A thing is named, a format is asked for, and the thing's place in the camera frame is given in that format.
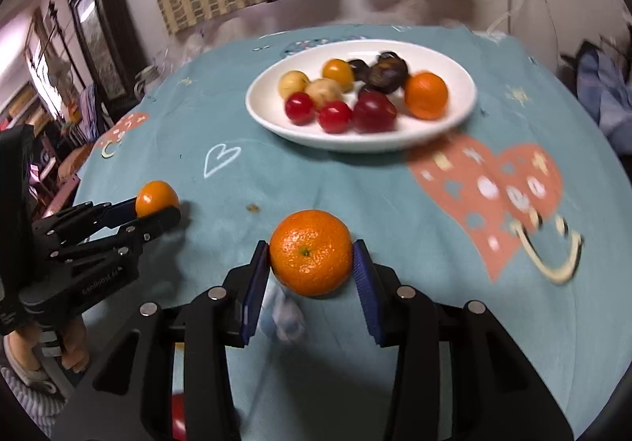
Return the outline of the person's hand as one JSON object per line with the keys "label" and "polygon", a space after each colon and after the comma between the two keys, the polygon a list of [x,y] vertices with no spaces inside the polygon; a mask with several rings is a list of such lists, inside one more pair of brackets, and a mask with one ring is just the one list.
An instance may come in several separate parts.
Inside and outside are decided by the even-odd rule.
{"label": "person's hand", "polygon": [[3,344],[15,373],[27,379],[43,369],[44,355],[60,356],[61,366],[74,373],[82,373],[90,362],[87,329],[80,316],[51,330],[42,330],[34,322],[25,323],[6,335]]}

